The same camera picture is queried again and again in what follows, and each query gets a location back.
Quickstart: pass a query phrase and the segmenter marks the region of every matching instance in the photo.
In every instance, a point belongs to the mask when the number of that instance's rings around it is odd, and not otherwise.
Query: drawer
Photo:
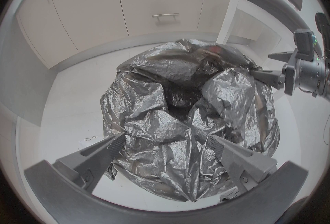
[[[203,0],[122,0],[129,36],[197,31]],[[175,16],[153,17],[160,14]]]

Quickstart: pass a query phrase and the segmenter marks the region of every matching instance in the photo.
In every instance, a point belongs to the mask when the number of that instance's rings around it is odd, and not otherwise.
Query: cabinet handle
[[[162,17],[162,16],[178,16],[179,13],[167,13],[167,14],[155,14],[152,17]]]

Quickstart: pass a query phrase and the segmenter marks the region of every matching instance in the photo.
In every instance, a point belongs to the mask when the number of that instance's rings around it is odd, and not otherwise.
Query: kitchen cabinet
[[[202,3],[203,0],[122,0],[122,8],[129,36],[137,36],[196,31]]]
[[[79,52],[128,37],[120,0],[53,0]]]
[[[32,50],[48,68],[78,53],[52,0],[24,0],[17,19],[33,46]]]

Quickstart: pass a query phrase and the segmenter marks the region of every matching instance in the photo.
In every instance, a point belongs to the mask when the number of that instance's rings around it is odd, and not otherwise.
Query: garbage bag opening
[[[104,137],[126,143],[117,170],[155,195],[197,201],[234,187],[208,147],[218,135],[272,156],[279,143],[273,93],[238,49],[194,39],[168,42],[124,62],[101,97]]]

